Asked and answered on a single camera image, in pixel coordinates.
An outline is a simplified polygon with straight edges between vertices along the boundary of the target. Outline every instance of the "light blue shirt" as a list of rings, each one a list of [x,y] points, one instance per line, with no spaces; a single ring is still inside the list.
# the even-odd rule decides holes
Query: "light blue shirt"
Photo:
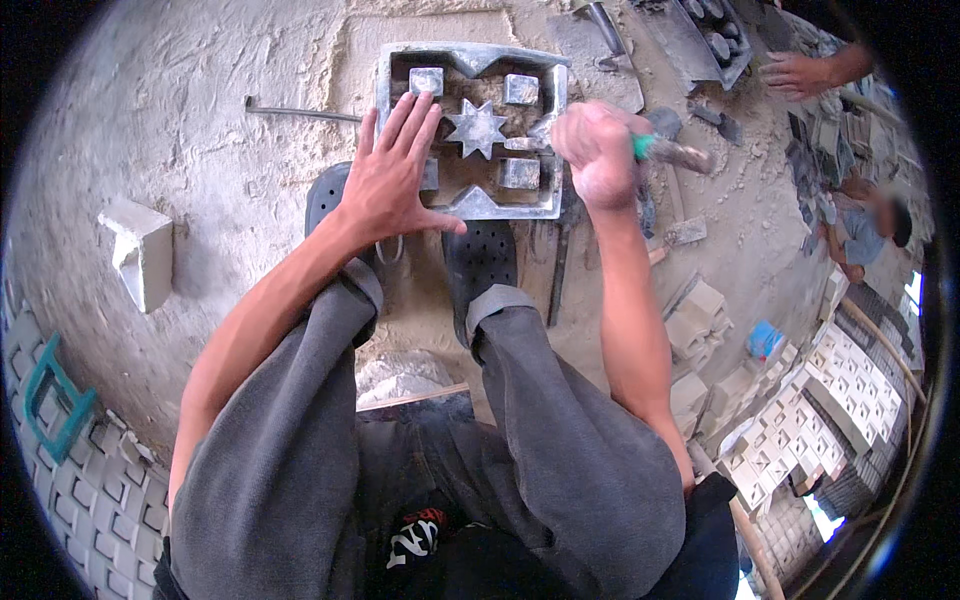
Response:
[[[837,210],[850,239],[843,243],[849,265],[869,265],[883,250],[883,238],[876,232],[874,215],[863,210]]]

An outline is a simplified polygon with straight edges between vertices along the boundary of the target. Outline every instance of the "star-shaped mold insert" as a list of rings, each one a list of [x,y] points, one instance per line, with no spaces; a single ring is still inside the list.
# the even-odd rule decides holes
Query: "star-shaped mold insert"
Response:
[[[491,159],[494,143],[507,141],[500,128],[507,122],[507,117],[498,117],[493,114],[493,105],[488,100],[480,108],[475,107],[470,100],[464,98],[460,114],[448,114],[447,119],[453,122],[457,129],[446,137],[448,142],[462,142],[464,145],[463,158],[470,156],[474,150],[479,150],[484,158]]]

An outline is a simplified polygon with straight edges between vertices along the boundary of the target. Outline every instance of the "dirt ground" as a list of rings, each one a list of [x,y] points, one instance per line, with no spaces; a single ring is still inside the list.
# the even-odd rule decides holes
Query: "dirt ground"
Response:
[[[647,108],[670,106],[683,143],[718,156],[710,176],[678,171],[686,218],[707,217],[708,238],[654,268],[661,301],[694,270],[726,295],[735,329],[701,375],[709,385],[742,359],[760,319],[800,342],[813,325],[832,266],[807,234],[784,149],[785,108],[756,76],[732,92],[698,92],[744,125],[734,147],[686,113],[662,50],[628,8]],[[482,41],[555,52],[547,16],[566,2],[340,0],[326,3],[131,0],[108,7],[61,68],[23,148],[13,192],[6,268],[78,386],[94,387],[169,464],[187,375],[213,329],[254,283],[302,240],[306,192],[324,168],[349,160],[351,124],[248,115],[263,106],[360,113],[373,101],[379,45],[410,39]],[[757,44],[757,51],[762,46]],[[653,169],[658,237],[673,222]],[[140,315],[110,267],[112,234],[97,225],[127,199],[175,223],[174,292]],[[546,312],[556,228],[515,223],[520,286]],[[466,380],[478,416],[492,420],[480,370],[459,346],[437,234],[408,236],[400,264],[381,272],[386,309],[365,361],[391,349],[437,354]],[[601,388],[599,256],[589,223],[573,232],[554,349]]]

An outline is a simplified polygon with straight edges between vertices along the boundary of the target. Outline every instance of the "teal metal frame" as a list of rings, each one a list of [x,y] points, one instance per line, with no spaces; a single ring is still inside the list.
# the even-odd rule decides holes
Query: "teal metal frame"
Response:
[[[57,461],[58,465],[66,459],[67,454],[70,452],[70,447],[77,441],[77,436],[80,435],[80,431],[84,428],[87,419],[90,417],[90,408],[97,399],[96,390],[90,388],[81,394],[73,384],[73,381],[63,372],[63,367],[60,366],[60,363],[57,362],[57,358],[54,356],[54,350],[57,349],[59,342],[60,333],[55,331],[54,334],[50,336],[50,341],[47,342],[43,353],[36,361],[36,367],[34,367],[34,371],[31,373],[30,380],[27,382],[27,387],[24,390],[23,404],[24,418],[30,424],[30,428],[34,430],[36,438],[40,440],[40,443],[47,449],[50,456]],[[46,432],[43,431],[40,423],[36,420],[39,415],[40,403],[43,401],[42,397],[37,396],[37,392],[48,372],[53,374],[54,379],[56,379],[66,394],[66,398],[73,405],[70,415],[67,417],[66,422],[63,424],[63,427],[60,428],[60,432],[54,440],[47,437]]]

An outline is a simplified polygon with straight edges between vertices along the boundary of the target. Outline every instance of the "hand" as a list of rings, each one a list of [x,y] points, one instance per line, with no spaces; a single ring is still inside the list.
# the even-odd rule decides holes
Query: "hand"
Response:
[[[834,87],[830,58],[811,59],[790,52],[768,52],[767,56],[773,62],[760,67],[763,82],[789,102],[800,102]]]
[[[817,205],[820,206],[820,211],[824,213],[824,221],[827,222],[827,225],[836,225],[837,207],[833,204],[832,197],[827,194],[821,195],[817,198]]]
[[[636,218],[634,134],[653,133],[643,117],[597,100],[570,105],[557,118],[551,144],[570,163],[573,186],[588,211],[631,211]]]
[[[453,215],[434,212],[420,203],[420,179],[427,151],[443,116],[433,95],[403,94],[373,146],[376,108],[360,124],[357,154],[350,167],[344,198],[334,212],[345,217],[358,247],[423,229],[467,233],[467,224]]]

